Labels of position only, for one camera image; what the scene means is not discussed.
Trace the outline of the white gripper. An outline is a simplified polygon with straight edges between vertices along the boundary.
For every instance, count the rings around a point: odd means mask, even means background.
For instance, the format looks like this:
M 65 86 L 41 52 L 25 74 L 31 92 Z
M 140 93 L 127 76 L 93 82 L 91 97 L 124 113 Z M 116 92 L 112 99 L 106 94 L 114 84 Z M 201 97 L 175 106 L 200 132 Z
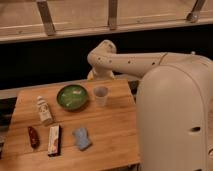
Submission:
M 88 75 L 88 80 L 103 80 L 103 79 L 114 79 L 115 76 L 111 70 L 98 70 L 96 68 L 92 68 Z

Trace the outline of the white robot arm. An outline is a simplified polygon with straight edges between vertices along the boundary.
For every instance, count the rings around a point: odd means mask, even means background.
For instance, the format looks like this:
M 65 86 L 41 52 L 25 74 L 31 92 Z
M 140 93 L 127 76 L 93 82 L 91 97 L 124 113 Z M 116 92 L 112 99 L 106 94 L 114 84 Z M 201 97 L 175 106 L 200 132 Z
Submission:
M 90 76 L 140 79 L 136 122 L 142 171 L 210 171 L 208 115 L 213 60 L 193 53 L 119 54 L 110 40 L 87 56 Z

